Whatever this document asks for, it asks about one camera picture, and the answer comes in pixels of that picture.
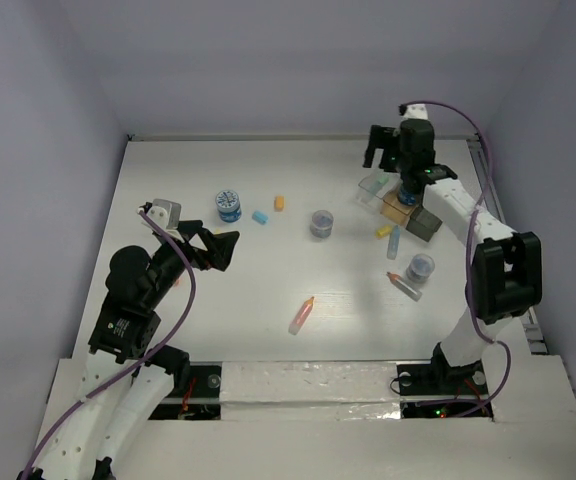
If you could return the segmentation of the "blue patterned tape roll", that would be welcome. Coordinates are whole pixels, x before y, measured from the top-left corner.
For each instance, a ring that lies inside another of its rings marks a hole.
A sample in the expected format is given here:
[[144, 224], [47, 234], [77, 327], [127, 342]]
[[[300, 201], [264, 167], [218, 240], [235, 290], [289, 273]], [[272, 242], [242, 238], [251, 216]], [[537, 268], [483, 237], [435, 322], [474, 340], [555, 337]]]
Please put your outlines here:
[[397, 192], [397, 200], [404, 206], [415, 206], [419, 203], [419, 195], [408, 191], [404, 184], [401, 184]]
[[226, 223], [234, 223], [241, 217], [241, 203], [239, 195], [230, 189], [222, 190], [215, 197], [216, 209], [219, 218]]

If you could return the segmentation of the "blue highlighter marker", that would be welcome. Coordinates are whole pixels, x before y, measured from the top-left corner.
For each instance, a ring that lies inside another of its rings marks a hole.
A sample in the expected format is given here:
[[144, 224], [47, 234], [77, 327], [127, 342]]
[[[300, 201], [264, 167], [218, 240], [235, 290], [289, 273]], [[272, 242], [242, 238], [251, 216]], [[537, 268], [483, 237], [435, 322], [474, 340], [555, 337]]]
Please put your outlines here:
[[389, 260], [395, 260], [397, 258], [399, 250], [400, 234], [401, 234], [400, 227], [398, 225], [395, 225], [392, 228], [388, 238], [386, 256]]

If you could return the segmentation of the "clear jar dark pins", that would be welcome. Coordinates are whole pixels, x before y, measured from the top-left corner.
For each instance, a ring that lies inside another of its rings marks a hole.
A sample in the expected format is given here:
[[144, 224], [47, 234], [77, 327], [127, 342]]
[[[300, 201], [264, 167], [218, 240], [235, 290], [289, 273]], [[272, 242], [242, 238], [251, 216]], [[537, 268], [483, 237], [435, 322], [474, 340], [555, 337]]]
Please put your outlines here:
[[318, 239], [326, 239], [332, 234], [334, 216], [328, 210], [318, 210], [312, 214], [311, 234]]
[[435, 262], [432, 257], [427, 254], [417, 254], [411, 259], [406, 269], [406, 276], [413, 283], [424, 284], [434, 270]]

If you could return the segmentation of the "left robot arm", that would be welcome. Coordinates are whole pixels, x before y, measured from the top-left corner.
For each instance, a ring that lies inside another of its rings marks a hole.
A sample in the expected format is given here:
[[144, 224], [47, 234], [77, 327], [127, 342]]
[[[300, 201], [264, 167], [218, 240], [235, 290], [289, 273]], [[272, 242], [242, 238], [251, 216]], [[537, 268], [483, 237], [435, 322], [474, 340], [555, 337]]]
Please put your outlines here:
[[200, 220], [147, 224], [160, 245], [153, 254], [126, 246], [111, 257], [73, 404], [39, 440], [22, 479], [114, 478], [159, 403], [193, 385], [188, 353], [169, 344], [181, 325], [152, 341], [156, 308], [183, 274], [225, 271], [240, 234], [214, 234]]

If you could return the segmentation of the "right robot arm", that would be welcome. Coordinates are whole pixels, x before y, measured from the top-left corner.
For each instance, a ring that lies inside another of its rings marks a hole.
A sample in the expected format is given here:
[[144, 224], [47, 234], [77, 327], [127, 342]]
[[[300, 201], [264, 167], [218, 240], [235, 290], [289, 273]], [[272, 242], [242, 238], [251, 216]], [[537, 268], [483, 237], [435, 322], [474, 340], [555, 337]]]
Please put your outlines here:
[[363, 165], [398, 174], [398, 203], [421, 205], [466, 249], [467, 307], [434, 348], [425, 376], [436, 390], [450, 392], [473, 374], [510, 321], [541, 301], [542, 248], [534, 233], [519, 233], [499, 221], [450, 167], [437, 163], [434, 141], [427, 119], [406, 118], [398, 127], [373, 125]]

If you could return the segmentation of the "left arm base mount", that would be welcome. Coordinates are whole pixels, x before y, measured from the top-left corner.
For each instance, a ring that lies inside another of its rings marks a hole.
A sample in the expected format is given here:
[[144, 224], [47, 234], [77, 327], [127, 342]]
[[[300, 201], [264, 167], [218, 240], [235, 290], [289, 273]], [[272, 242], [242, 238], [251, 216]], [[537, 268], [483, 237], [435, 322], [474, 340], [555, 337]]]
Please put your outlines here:
[[204, 421], [221, 418], [221, 363], [192, 363], [186, 384], [176, 387], [151, 413], [150, 420]]

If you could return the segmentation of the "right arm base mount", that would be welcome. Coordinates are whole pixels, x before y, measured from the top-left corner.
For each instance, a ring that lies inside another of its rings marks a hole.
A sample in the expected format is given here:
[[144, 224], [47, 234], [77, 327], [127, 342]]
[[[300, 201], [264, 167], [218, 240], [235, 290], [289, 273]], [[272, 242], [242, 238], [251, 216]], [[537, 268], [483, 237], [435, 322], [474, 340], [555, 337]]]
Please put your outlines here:
[[430, 363], [397, 365], [390, 390], [399, 396], [404, 419], [492, 418], [492, 408], [482, 406], [488, 386], [481, 361], [456, 377], [439, 380]]

